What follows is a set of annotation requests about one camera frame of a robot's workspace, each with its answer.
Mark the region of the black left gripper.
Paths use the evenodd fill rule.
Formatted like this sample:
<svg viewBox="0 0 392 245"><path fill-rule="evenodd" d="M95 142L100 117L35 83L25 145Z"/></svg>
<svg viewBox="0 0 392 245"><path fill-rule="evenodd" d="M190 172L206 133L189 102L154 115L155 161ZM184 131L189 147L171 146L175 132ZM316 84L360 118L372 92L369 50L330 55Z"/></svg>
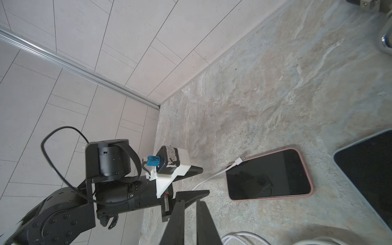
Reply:
<svg viewBox="0 0 392 245"><path fill-rule="evenodd" d="M199 175L202 172L202 167L181 165L174 171L175 178L173 180L179 181ZM173 200L173 207L180 201L184 201L185 208L188 208L198 199L207 197L209 194L209 190L177 192ZM108 206L98 204L97 218L100 222L108 222L110 218L120 213L164 205L164 202L156 196L156 181L149 181L148 179L140 179L133 183L121 181L98 183L96 184L96 199L105 203L121 202Z"/></svg>

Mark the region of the green case phone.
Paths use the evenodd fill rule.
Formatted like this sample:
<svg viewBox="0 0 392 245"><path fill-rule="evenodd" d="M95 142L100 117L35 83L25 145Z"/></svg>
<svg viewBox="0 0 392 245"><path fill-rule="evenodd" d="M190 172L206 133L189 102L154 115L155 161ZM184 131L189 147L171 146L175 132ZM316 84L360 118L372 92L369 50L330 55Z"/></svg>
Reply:
<svg viewBox="0 0 392 245"><path fill-rule="evenodd" d="M392 130L337 150L333 160L389 229L392 228Z"/></svg>

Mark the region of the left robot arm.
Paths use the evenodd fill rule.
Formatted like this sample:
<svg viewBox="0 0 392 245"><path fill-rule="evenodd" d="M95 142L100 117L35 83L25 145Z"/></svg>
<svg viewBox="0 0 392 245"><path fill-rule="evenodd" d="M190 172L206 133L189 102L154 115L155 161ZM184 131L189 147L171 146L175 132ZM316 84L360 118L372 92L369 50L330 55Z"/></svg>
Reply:
<svg viewBox="0 0 392 245"><path fill-rule="evenodd" d="M179 202L185 207L207 197L207 190L174 193L173 183L203 172L189 165L187 152L162 147L157 156L140 160L127 139L89 142L86 177L77 187L67 184L30 210L3 245L69 245L100 223L113 229L122 213L159 206L166 222Z"/></svg>

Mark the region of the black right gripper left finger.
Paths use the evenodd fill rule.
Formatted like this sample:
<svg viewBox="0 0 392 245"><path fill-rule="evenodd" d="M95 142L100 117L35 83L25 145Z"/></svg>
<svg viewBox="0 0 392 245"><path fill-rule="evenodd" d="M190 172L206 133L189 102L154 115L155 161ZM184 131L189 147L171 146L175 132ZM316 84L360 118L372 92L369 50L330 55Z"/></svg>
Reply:
<svg viewBox="0 0 392 245"><path fill-rule="evenodd" d="M184 245L185 201L176 203L160 245Z"/></svg>

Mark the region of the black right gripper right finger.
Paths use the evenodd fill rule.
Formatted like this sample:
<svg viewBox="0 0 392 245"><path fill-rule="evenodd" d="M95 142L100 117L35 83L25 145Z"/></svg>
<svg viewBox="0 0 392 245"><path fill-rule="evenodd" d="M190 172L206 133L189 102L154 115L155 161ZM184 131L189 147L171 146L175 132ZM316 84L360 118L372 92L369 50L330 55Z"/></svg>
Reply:
<svg viewBox="0 0 392 245"><path fill-rule="evenodd" d="M197 245L222 245L207 204L197 200Z"/></svg>

